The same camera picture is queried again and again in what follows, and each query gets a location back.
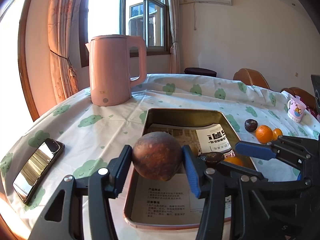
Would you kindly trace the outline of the brown leather chair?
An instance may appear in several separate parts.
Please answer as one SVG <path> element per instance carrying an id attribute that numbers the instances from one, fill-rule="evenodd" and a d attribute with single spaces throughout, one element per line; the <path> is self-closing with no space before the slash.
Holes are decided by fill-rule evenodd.
<path id="1" fill-rule="evenodd" d="M 270 89 L 266 79 L 260 72 L 253 69 L 241 68 L 234 76 L 233 80 L 238 80 L 249 86 L 259 86 L 266 89 Z"/>

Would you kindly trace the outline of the dark round stool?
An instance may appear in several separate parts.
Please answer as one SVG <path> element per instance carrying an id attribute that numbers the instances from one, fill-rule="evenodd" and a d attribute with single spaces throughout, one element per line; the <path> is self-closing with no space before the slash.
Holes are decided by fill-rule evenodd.
<path id="1" fill-rule="evenodd" d="M 211 76 L 211 77 L 217 77 L 217 73 L 210 69 L 204 69 L 204 68 L 185 68 L 184 73 L 188 75 L 202 75 L 202 76 Z"/>

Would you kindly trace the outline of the pink cartoon cup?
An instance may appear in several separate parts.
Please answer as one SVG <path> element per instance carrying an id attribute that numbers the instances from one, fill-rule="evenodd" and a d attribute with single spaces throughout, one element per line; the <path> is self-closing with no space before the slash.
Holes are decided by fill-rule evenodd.
<path id="1" fill-rule="evenodd" d="M 301 100 L 300 96 L 293 96 L 287 102 L 287 115 L 296 123 L 300 123 L 304 112 L 306 110 L 306 104 Z"/>

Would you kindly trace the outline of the purple passion fruit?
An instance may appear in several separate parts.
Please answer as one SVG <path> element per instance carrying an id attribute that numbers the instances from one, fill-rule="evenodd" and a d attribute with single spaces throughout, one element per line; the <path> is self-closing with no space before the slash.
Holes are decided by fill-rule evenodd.
<path id="1" fill-rule="evenodd" d="M 182 149 L 179 142 L 168 133 L 147 133 L 134 144 L 132 162 L 140 176 L 168 181 L 180 167 Z"/>

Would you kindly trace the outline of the brown leather sofa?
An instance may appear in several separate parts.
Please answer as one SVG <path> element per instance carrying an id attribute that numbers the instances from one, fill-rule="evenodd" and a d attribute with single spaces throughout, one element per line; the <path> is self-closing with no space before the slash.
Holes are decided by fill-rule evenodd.
<path id="1" fill-rule="evenodd" d="M 315 113 L 317 113 L 316 99 L 313 95 L 311 95 L 306 90 L 303 90 L 298 87 L 290 87 L 290 88 L 283 88 L 281 90 L 281 92 L 282 91 L 286 91 L 295 97 L 299 96 L 300 99 L 306 104 L 306 106 L 309 110 L 313 110 Z"/>

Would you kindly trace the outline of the printed paper leaflet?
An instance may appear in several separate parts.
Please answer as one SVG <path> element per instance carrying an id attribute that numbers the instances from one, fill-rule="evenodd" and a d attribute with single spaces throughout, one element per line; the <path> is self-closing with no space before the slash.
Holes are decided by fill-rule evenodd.
<path id="1" fill-rule="evenodd" d="M 214 132 L 225 132 L 231 146 L 239 141 L 230 125 L 180 127 L 152 124 L 147 131 L 167 132 L 182 146 L 196 144 L 199 154 L 212 148 L 209 136 Z M 133 172 L 130 189 L 125 214 L 132 226 L 164 230 L 199 227 L 204 199 L 197 199 L 191 192 L 183 166 L 169 181 L 149 180 Z"/>

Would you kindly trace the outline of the smooth oval orange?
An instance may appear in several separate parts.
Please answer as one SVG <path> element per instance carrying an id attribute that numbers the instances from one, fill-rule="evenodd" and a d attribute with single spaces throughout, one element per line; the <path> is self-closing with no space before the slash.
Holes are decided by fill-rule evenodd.
<path id="1" fill-rule="evenodd" d="M 276 140 L 278 139 L 278 137 L 279 137 L 279 136 L 282 136 L 282 135 L 283 135 L 283 133 L 282 133 L 281 129 L 275 128 L 275 129 L 273 130 L 272 140 L 273 140 L 273 141 L 276 141 Z"/>

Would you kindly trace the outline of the pink curtain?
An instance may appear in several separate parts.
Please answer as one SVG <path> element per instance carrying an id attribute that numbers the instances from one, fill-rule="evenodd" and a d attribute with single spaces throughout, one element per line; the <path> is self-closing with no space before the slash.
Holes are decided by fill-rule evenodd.
<path id="1" fill-rule="evenodd" d="M 47 17 L 50 73 L 55 100 L 61 103 L 79 91 L 76 71 L 69 59 L 71 27 L 81 0 L 49 0 Z"/>
<path id="2" fill-rule="evenodd" d="M 177 74 L 180 72 L 180 48 L 178 43 L 180 31 L 180 2 L 179 0 L 168 0 L 170 33 L 172 45 L 170 47 L 170 72 Z"/>

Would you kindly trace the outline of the small orange citrus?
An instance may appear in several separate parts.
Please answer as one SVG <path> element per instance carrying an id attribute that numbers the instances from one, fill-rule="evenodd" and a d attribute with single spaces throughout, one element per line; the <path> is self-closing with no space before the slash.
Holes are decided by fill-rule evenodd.
<path id="1" fill-rule="evenodd" d="M 223 161 L 234 164 L 234 165 L 238 165 L 238 166 L 244 165 L 243 161 L 237 156 L 225 158 Z"/>

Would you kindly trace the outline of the white cloud-print tablecloth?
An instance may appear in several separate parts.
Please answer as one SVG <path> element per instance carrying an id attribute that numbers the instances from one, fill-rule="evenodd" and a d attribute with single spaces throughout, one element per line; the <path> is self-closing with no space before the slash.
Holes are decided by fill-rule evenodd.
<path id="1" fill-rule="evenodd" d="M 287 116 L 289 96 L 257 86 L 216 77 L 183 74 L 150 74 L 132 89 L 132 98 L 117 106 L 99 107 L 89 89 L 44 113 L 20 133 L 11 149 L 1 153 L 1 216 L 19 239 L 27 239 L 49 198 L 64 176 L 89 174 L 119 155 L 124 145 L 141 136 L 151 108 L 188 108 L 221 111 L 244 141 L 256 142 L 244 128 L 247 119 L 279 128 L 285 135 L 317 139 L 319 122 L 305 112 L 300 123 Z M 12 182 L 33 153 L 35 141 L 47 137 L 65 145 L 41 183 L 33 207 L 25 206 Z"/>

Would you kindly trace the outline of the right pink curtain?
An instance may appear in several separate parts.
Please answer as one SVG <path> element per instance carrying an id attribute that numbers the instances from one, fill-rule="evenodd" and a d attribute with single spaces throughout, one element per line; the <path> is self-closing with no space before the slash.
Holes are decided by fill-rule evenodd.
<path id="1" fill-rule="evenodd" d="M 180 31 L 180 2 L 179 0 L 168 0 L 170 33 L 172 45 L 170 47 L 170 72 L 177 74 L 180 72 L 180 48 L 178 43 Z"/>

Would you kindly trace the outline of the black smartphone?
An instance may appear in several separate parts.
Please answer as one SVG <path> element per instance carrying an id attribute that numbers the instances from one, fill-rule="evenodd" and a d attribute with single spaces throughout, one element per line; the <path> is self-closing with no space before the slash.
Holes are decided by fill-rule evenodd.
<path id="1" fill-rule="evenodd" d="M 13 188 L 24 204 L 33 199 L 41 181 L 65 149 L 65 145 L 52 138 L 34 139 L 35 151 L 25 162 L 13 181 Z"/>

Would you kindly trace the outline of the large wrinkled mandarin orange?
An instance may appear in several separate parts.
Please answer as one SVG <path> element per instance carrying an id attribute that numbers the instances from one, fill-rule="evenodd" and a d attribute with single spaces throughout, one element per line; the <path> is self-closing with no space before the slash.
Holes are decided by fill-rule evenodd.
<path id="1" fill-rule="evenodd" d="M 268 126 L 261 125 L 256 129 L 255 136 L 261 144 L 266 144 L 272 141 L 273 131 Z"/>

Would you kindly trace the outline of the left pink curtain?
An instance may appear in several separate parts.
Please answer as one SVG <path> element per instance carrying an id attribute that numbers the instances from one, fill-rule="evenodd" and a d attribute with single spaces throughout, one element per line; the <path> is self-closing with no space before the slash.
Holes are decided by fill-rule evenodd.
<path id="1" fill-rule="evenodd" d="M 47 17 L 50 73 L 55 100 L 61 103 L 79 91 L 76 71 L 69 59 L 71 27 L 81 0 L 49 0 Z"/>

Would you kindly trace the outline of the brown framed window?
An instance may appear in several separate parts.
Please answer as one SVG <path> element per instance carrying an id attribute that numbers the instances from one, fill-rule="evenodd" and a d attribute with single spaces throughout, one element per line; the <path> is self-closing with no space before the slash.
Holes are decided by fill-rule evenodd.
<path id="1" fill-rule="evenodd" d="M 168 0 L 81 0 L 82 67 L 88 66 L 85 44 L 95 36 L 112 34 L 140 36 L 150 56 L 168 54 L 171 42 Z"/>

